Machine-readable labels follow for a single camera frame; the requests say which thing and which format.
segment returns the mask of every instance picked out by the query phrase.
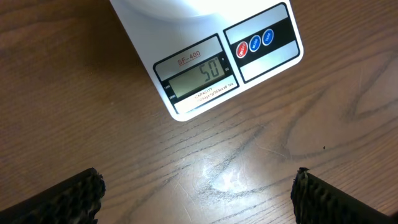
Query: black textured object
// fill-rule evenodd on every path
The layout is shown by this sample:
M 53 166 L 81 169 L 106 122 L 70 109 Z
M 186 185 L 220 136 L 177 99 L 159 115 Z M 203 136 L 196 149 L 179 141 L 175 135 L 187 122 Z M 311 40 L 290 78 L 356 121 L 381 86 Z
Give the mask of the black textured object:
M 0 212 L 1 224 L 92 224 L 105 194 L 94 168 Z
M 390 224 L 395 221 L 300 168 L 290 198 L 298 224 Z

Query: wooden table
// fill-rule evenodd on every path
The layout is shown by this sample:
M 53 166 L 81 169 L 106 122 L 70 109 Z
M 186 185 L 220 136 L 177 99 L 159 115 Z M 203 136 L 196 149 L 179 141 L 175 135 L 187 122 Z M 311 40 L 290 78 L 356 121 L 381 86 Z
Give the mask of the wooden table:
M 95 167 L 100 223 L 294 223 L 299 167 L 398 210 L 398 1 L 294 1 L 293 68 L 168 114 L 105 0 L 0 1 L 0 210 Z

